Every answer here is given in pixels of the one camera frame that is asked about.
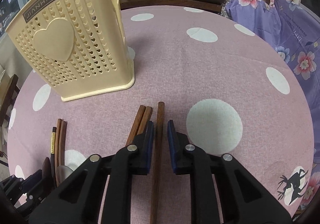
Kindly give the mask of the translucent plastic spoon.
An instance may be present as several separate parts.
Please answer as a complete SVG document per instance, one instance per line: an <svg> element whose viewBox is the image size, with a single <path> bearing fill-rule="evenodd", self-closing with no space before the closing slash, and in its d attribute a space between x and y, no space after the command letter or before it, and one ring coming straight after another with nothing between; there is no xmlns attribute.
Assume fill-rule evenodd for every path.
<svg viewBox="0 0 320 224"><path fill-rule="evenodd" d="M73 170L65 165L58 166L56 170L56 183L57 186L59 186L61 183L65 181L71 174L73 173Z"/></svg>

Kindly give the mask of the dark wooden spoon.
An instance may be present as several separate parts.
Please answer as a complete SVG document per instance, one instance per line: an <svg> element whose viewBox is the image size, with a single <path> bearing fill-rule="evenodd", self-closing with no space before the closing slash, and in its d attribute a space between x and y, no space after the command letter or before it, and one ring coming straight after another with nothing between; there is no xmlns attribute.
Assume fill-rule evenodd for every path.
<svg viewBox="0 0 320 224"><path fill-rule="evenodd" d="M42 178L52 178L52 169L50 159L46 157L42 165Z"/></svg>

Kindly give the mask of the black gold-band chopstick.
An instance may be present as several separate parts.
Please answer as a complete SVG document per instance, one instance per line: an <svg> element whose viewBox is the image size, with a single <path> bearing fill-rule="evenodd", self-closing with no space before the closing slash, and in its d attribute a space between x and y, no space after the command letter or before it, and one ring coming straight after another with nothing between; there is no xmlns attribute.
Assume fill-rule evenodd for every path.
<svg viewBox="0 0 320 224"><path fill-rule="evenodd" d="M56 188L56 173L55 173L55 137L56 127L52 128L52 136L50 140L50 165L53 178L53 187Z"/></svg>

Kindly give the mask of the dark wooden chair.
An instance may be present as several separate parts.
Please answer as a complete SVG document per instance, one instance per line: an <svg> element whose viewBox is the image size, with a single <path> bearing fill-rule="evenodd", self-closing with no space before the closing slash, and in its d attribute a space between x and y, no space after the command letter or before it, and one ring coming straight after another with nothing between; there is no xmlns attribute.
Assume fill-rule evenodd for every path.
<svg viewBox="0 0 320 224"><path fill-rule="evenodd" d="M3 101L1 101L1 112L0 112L0 125L3 125L4 121L9 122L10 117L7 115L7 111L10 105L14 105L17 99L17 95L20 92L20 88L17 86L18 76L14 74L5 89Z"/></svg>

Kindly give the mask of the pink polka dot tablecloth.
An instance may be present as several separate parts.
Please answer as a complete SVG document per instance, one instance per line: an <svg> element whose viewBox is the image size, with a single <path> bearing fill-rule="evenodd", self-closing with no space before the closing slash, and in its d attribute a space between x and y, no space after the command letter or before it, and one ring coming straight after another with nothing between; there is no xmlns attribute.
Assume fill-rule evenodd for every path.
<svg viewBox="0 0 320 224"><path fill-rule="evenodd" d="M293 214L301 198L281 177L310 183L313 126L295 74L264 40L209 12L173 6L122 13L135 84L122 91L63 102L30 73L8 131L9 171L28 177L50 153L52 127L67 122L65 162L108 156L127 140L140 105L165 104L178 132L214 155L232 154Z"/></svg>

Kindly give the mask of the beige plastic utensil holder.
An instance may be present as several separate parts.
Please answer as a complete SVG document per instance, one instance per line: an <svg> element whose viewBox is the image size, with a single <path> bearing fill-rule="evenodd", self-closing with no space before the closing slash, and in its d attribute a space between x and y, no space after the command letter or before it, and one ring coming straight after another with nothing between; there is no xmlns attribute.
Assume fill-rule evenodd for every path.
<svg viewBox="0 0 320 224"><path fill-rule="evenodd" d="M65 102L135 82L119 0L30 0L6 32Z"/></svg>

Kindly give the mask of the purple floral cloth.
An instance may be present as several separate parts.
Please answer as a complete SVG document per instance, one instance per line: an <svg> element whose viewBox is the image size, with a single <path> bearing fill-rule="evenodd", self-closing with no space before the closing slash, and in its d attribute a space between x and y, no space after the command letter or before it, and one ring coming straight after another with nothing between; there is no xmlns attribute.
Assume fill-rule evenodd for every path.
<svg viewBox="0 0 320 224"><path fill-rule="evenodd" d="M299 208L319 189L319 22L290 0L227 0L226 17L266 41L295 74L309 105L314 133L311 179Z"/></svg>

